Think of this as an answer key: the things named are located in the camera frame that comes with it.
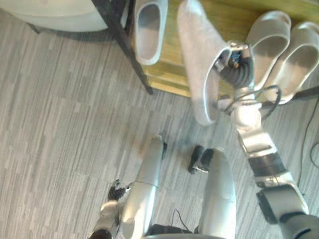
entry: black cable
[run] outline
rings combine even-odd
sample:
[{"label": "black cable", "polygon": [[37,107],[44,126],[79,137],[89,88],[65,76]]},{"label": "black cable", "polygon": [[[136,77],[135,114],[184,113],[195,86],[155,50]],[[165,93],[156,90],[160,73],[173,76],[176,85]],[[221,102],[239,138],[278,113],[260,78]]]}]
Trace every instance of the black cable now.
[{"label": "black cable", "polygon": [[172,216],[172,219],[171,219],[171,225],[170,225],[170,226],[171,226],[171,227],[173,226],[175,212],[177,212],[177,213],[178,213],[178,216],[179,216],[180,222],[183,224],[183,226],[185,227],[185,229],[189,231],[188,227],[185,225],[185,223],[183,222],[183,219],[181,218],[181,215],[180,215],[179,210],[177,210],[176,208],[174,209],[173,216]]},{"label": "black cable", "polygon": [[260,90],[256,90],[256,91],[252,91],[252,92],[249,92],[247,94],[244,94],[238,98],[236,98],[226,109],[225,109],[225,112],[227,112],[236,102],[238,102],[240,99],[246,97],[246,96],[249,96],[249,95],[257,95],[258,94],[258,97],[266,92],[266,91],[269,91],[269,90],[272,90],[272,89],[276,89],[277,90],[277,97],[276,97],[276,101],[274,102],[274,105],[273,107],[264,115],[262,116],[262,120],[265,120],[267,119],[271,114],[272,112],[274,112],[274,110],[276,109],[276,107],[279,105],[279,102],[281,100],[281,96],[282,96],[282,91],[281,89],[277,86],[277,85],[273,85],[273,86],[268,86],[268,87],[265,87],[265,88],[262,88]]},{"label": "black cable", "polygon": [[319,165],[317,165],[317,164],[315,163],[314,159],[313,159],[313,150],[315,149],[315,147],[316,147],[317,145],[319,145],[319,142],[315,143],[315,144],[311,147],[311,150],[310,150],[310,161],[311,161],[311,163],[313,163],[313,165],[314,165],[317,169],[319,169]]},{"label": "black cable", "polygon": [[[315,116],[318,103],[319,103],[319,98],[317,99],[317,102],[316,102],[315,107],[314,107],[313,114],[311,115],[310,120],[309,120],[309,122],[307,124],[306,131],[305,131],[305,136],[304,136],[304,140],[303,140],[303,144],[302,144],[302,147],[301,147],[300,174],[299,174],[299,179],[298,179],[298,183],[297,183],[298,187],[300,185],[300,180],[301,180],[301,176],[302,176],[302,173],[303,173],[303,157],[304,157],[304,147],[305,147],[306,136],[307,136],[307,133],[308,133],[309,125],[311,124],[311,122],[313,121],[313,118]],[[315,162],[313,160],[313,156],[312,156],[313,150],[314,150],[315,146],[318,145],[318,144],[319,144],[319,142],[315,143],[311,147],[311,150],[310,150],[310,161],[316,168],[319,169],[319,166],[315,164]]]}]

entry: white slipper sole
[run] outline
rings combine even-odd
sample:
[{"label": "white slipper sole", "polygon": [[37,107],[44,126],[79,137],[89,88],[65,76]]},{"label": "white slipper sole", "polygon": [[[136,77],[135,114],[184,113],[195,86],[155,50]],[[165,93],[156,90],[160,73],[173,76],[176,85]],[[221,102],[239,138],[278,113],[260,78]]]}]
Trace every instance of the white slipper sole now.
[{"label": "white slipper sole", "polygon": [[220,55],[228,62],[230,48],[209,22],[198,0],[180,4],[177,26],[194,114],[200,124],[209,125],[217,118],[213,106],[217,104],[221,80],[212,67]]},{"label": "white slipper sole", "polygon": [[[278,85],[283,93],[280,104],[287,103],[318,63],[319,26],[313,22],[302,22],[292,29],[290,45],[278,58],[265,87]],[[270,101],[277,97],[276,91],[268,91],[265,95]]]},{"label": "white slipper sole", "polygon": [[251,27],[246,41],[254,49],[256,90],[262,88],[277,58],[288,47],[290,28],[290,17],[282,11],[261,15]]},{"label": "white slipper sole", "polygon": [[167,0],[137,0],[135,5],[135,53],[143,65],[160,59],[167,18]]}]

